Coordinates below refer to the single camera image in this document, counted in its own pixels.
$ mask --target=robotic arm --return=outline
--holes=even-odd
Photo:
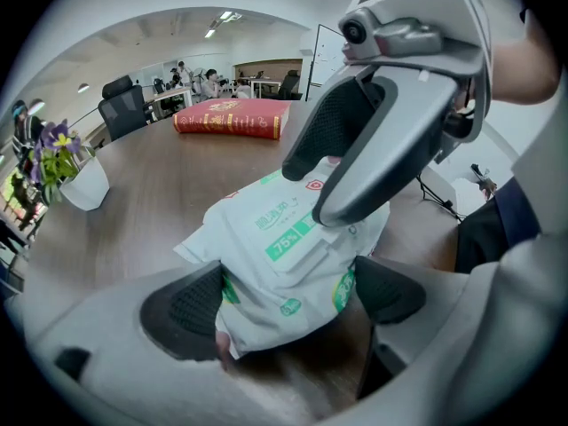
[[[282,174],[300,180],[342,156],[316,222],[364,219],[433,159],[481,131],[491,100],[491,39],[481,0],[353,0],[339,21],[345,67],[324,85]],[[475,81],[473,114],[455,98]]]

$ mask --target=black office chair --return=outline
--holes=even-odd
[[[154,79],[154,88],[156,90],[156,93],[163,93],[163,80]]]
[[[292,90],[300,82],[300,76],[297,69],[290,69],[284,78],[284,82],[278,89],[278,93],[264,93],[263,98],[266,99],[280,99],[282,101],[293,100],[299,101],[302,98],[302,93],[294,93]]]
[[[112,140],[146,126],[146,104],[142,87],[133,86],[127,75],[105,85],[102,94],[99,112]]]

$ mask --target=wet wipes package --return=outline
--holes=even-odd
[[[302,181],[279,171],[261,178],[209,208],[174,248],[189,262],[220,260],[229,270],[216,325],[235,358],[308,335],[347,304],[353,259],[375,248],[389,204],[355,225],[316,224],[312,209],[333,168],[322,160]]]

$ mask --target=red book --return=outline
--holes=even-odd
[[[290,101],[209,99],[174,114],[177,132],[217,132],[280,139]]]

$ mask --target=wooden table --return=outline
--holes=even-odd
[[[178,134],[167,119],[99,150],[111,185],[101,207],[86,213],[66,201],[55,203],[30,252],[22,296],[28,344],[89,294],[183,265],[173,247],[201,225],[213,203],[280,167],[301,129],[304,107],[293,103],[280,142]],[[422,178],[436,189],[435,176]],[[413,182],[391,200],[375,256],[451,271],[455,229],[443,209],[422,201]],[[353,295],[325,327],[249,354],[229,376],[256,402],[285,411],[296,425],[309,424],[355,402],[368,333],[367,316]]]

